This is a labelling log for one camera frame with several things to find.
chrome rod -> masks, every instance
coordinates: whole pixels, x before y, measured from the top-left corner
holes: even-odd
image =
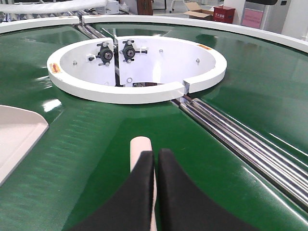
[[[45,13],[43,13],[43,14],[40,14],[40,17],[41,17],[41,18],[48,18],[48,15],[45,14]]]
[[[81,14],[83,14],[83,15],[89,15],[88,12],[85,12],[85,11],[83,11],[83,10],[80,10],[79,12],[80,12]]]
[[[200,110],[202,113],[211,117],[213,120],[217,121],[220,125],[222,125],[232,134],[236,135],[244,143],[254,148],[256,152],[266,157],[272,165],[276,165],[277,167],[281,168],[282,171],[294,178],[308,191],[308,173],[306,173],[300,167],[279,154],[277,151],[270,148],[268,145],[247,132],[242,127],[232,122],[230,119],[226,118],[207,103],[201,101],[200,99],[193,99],[191,100],[190,104]]]
[[[14,14],[14,13],[10,13],[10,18],[11,18],[11,22],[13,22],[13,21],[18,21],[18,17],[17,17],[17,15]]]
[[[84,35],[86,35],[86,36],[88,36],[89,38],[91,38],[91,39],[97,39],[97,37],[94,35],[94,34],[92,34],[92,33],[90,33],[89,31],[87,31],[85,28],[83,28],[81,25],[75,25],[75,27],[81,32],[81,33],[83,33]]]
[[[74,14],[70,11],[65,12],[68,16],[74,16]]]
[[[25,17],[26,19],[34,19],[34,16],[32,14],[26,14]]]
[[[102,33],[100,33],[99,31],[97,31],[96,29],[94,29],[93,27],[91,27],[90,25],[84,25],[84,27],[91,32],[92,34],[94,34],[96,37],[98,38],[106,38],[105,35],[103,35]]]
[[[53,13],[56,17],[63,17],[63,13]]]
[[[236,155],[245,160],[251,167],[266,177],[273,185],[289,194],[303,209],[308,211],[308,192],[305,188],[300,187],[293,178],[286,175],[276,165],[270,164],[266,158],[256,153],[254,148],[244,145],[236,135],[230,133],[222,125],[209,116],[204,115],[189,103],[181,103],[179,108],[224,143]]]
[[[84,16],[84,15],[88,15],[86,12],[84,12],[84,11],[76,11],[76,13],[77,13],[77,15],[79,16],[79,17],[82,17],[82,16]]]

cardboard box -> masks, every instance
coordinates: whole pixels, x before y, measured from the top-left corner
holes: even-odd
[[[189,15],[189,18],[201,19],[201,20],[212,20],[213,11],[203,10],[197,2],[188,2],[185,4],[189,11],[184,14]]]
[[[214,6],[213,21],[222,23],[232,23],[235,8],[226,6]]]

red box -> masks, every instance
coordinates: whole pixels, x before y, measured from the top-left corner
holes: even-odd
[[[234,18],[235,8],[227,6],[215,6],[213,21],[222,23],[232,23]]]

green conveyor belt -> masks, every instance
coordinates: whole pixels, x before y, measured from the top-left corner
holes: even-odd
[[[228,61],[226,77],[216,87],[195,96],[271,141],[276,141],[270,136],[274,134],[302,152],[307,150],[303,142],[307,135],[307,107],[300,110],[308,98],[307,81],[302,75],[307,68],[307,55],[259,39],[201,28],[95,26],[110,31],[116,28],[118,36],[160,34],[213,47]],[[129,141],[140,135],[152,140],[156,153],[163,147],[172,149],[207,195],[261,231],[307,229],[306,212],[171,102],[98,103],[55,87],[47,77],[49,55],[86,39],[69,26],[0,36],[0,104],[36,111],[50,124],[0,188],[1,231],[60,231],[81,221],[126,179]],[[61,104],[46,107],[47,102],[55,100]],[[308,163],[303,153],[281,141],[275,143]]]

white pipe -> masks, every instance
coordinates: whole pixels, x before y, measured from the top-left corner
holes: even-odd
[[[130,141],[130,171],[135,167],[141,152],[152,151],[151,140],[144,136],[138,136]],[[154,170],[154,190],[153,190],[153,207],[151,217],[151,229],[150,231],[157,231],[156,219],[155,219],[155,203],[157,197],[156,177]]]
[[[46,4],[0,4],[0,12],[15,14],[62,13],[106,6],[107,0],[71,0]]]

